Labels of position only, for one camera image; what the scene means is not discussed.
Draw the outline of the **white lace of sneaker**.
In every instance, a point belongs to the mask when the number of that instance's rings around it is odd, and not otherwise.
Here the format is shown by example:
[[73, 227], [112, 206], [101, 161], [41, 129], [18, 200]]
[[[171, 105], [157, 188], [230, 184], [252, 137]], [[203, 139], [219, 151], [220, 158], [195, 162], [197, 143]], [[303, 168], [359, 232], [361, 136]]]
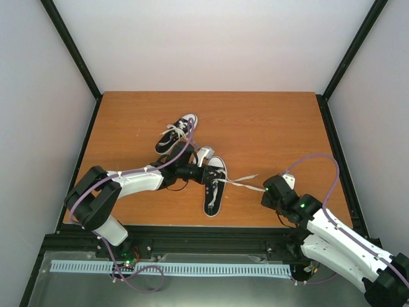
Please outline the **white lace of sneaker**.
[[229, 179], [228, 173], [227, 173], [226, 170], [218, 169], [218, 170], [215, 171], [215, 175], [216, 175], [216, 177], [214, 179], [211, 179], [211, 181], [210, 181], [211, 185], [213, 187], [213, 192], [212, 192], [213, 198], [210, 201], [210, 203], [208, 204], [209, 208], [214, 207], [214, 204], [215, 204], [215, 201], [216, 201], [216, 196], [217, 196], [217, 193], [218, 193], [218, 183], [220, 183], [220, 182], [223, 182], [225, 184], [232, 184], [232, 185], [235, 185], [235, 186], [238, 186], [238, 187], [245, 187], [245, 188], [251, 189], [253, 191], [258, 191], [258, 192], [264, 192], [265, 191], [265, 189], [261, 189], [261, 188], [258, 188], [258, 187], [254, 187], [252, 185], [247, 185], [247, 184], [242, 183], [242, 181], [244, 181], [244, 180], [250, 180], [250, 179], [253, 179], [253, 178], [257, 177], [258, 174], [249, 175], [249, 176], [246, 176], [246, 177], [241, 177], [241, 178], [238, 178], [236, 180], [231, 180], [231, 179]]
[[161, 145], [168, 144], [171, 141], [180, 139], [188, 140], [190, 124], [187, 120], [178, 120], [174, 124], [169, 124], [166, 130], [161, 133], [162, 139], [159, 141]]

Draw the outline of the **black canvas sneaker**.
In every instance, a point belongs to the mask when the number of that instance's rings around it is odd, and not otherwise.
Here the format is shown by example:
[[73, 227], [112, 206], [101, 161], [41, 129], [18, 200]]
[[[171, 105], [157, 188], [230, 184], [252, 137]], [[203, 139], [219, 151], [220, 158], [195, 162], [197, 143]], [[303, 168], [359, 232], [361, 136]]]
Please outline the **black canvas sneaker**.
[[159, 155], [168, 154], [179, 141], [188, 140], [191, 130], [196, 129], [197, 123], [198, 117], [194, 113], [189, 113], [173, 124], [168, 124], [160, 133], [162, 137], [155, 145], [155, 152]]
[[225, 162], [222, 158], [213, 156], [205, 166], [203, 174], [205, 186], [203, 210], [208, 217], [215, 217], [220, 212], [225, 180], [227, 180]]

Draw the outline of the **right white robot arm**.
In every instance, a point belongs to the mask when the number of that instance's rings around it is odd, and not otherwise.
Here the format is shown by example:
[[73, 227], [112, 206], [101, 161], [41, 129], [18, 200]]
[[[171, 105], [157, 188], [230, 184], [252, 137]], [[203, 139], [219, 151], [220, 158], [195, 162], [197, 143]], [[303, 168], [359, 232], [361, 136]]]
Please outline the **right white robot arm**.
[[363, 238], [314, 196], [298, 196], [292, 175], [272, 176], [263, 187], [262, 206], [296, 226], [286, 244], [290, 257], [304, 256], [328, 267], [355, 285], [371, 306], [408, 302], [407, 256], [394, 256]]

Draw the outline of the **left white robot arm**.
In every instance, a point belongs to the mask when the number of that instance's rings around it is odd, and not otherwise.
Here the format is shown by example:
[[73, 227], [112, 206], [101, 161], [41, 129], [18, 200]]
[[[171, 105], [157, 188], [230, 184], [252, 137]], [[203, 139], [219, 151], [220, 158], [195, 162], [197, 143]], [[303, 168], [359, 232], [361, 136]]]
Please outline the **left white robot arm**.
[[131, 194], [165, 189], [178, 179], [201, 184], [203, 161], [213, 153], [209, 146], [195, 150], [181, 142], [170, 154], [140, 169], [106, 171], [93, 166], [68, 193], [64, 205], [79, 226], [104, 238], [118, 257], [126, 257], [133, 250], [133, 242], [125, 227], [112, 216], [116, 202]]

